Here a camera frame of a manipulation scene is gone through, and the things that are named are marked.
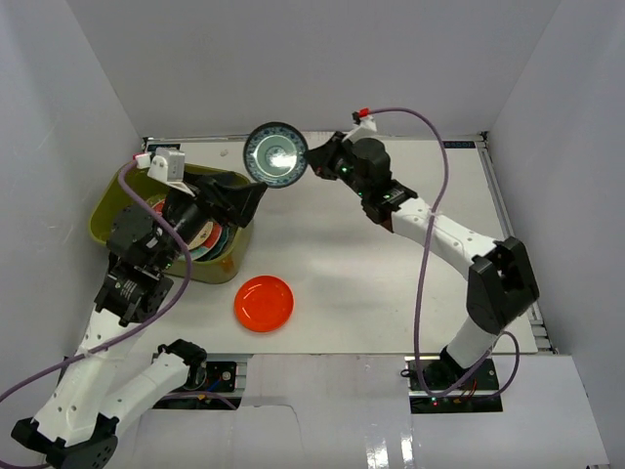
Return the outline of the teal scalloped plate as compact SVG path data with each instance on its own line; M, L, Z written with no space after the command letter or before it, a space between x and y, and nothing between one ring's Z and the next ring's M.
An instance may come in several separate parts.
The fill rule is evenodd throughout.
M216 260L220 257L229 246L236 234L236 229L231 227L222 227L222 233L218 242L212 248L197 248L190 251L191 259L194 262L205 263Z

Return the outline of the small blue patterned dish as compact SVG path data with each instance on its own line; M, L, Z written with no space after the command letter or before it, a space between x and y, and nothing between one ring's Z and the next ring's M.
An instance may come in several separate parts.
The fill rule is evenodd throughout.
M306 173L305 137L284 122L268 122L255 128L243 147L243 163L252 179L272 189L294 185Z

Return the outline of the teal and red floral plate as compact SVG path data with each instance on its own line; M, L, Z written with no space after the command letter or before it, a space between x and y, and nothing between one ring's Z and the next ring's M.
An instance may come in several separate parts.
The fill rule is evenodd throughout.
M157 194L147 199L147 204L159 215L165 203L165 194ZM215 245L218 244L222 236L223 228L216 222L207 222L203 229L188 245L189 254L193 261L206 255Z

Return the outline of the orange plate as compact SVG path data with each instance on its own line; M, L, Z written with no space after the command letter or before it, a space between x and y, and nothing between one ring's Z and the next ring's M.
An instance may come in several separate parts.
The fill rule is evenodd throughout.
M289 285L274 276L257 276L243 283L234 296L234 315L244 328L269 333L285 325L294 310Z

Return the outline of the cream floral plate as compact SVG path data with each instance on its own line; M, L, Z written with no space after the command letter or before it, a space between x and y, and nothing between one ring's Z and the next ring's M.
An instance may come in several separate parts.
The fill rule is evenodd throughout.
M194 250L205 247L212 248L219 240L222 227L215 222L208 222L204 228L189 242L188 248Z

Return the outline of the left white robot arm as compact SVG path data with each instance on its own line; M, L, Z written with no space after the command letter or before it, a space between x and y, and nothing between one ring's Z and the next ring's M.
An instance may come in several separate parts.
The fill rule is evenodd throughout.
M103 468L125 429L168 393L194 390L206 378L206 351L184 339L157 349L151 365L117 392L118 367L141 334L170 311L183 292L166 272L184 258L191 280L189 243L209 222L245 228L267 190L236 182L232 172L188 174L170 187L156 212L123 176L133 200L120 210L107 241L108 267L82 342L73 357L40 371L62 372L53 395L32 417L18 421L13 439L52 468Z

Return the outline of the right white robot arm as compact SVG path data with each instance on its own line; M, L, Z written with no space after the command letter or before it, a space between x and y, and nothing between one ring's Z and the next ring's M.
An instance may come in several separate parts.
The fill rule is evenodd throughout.
M385 145L374 138L355 143L336 133L304 159L324 180L340 180L360 198L366 216L387 231L420 244L467 283L468 317L439 358L421 371L430 385L444 382L461 390L477 376L476 364L489 353L511 322L539 298L525 245L478 234L438 215L417 192L392 175Z

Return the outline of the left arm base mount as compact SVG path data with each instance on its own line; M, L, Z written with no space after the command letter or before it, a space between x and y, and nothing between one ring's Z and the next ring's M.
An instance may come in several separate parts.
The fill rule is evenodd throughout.
M236 362L208 362L194 384L183 386L162 398L155 408L237 410Z

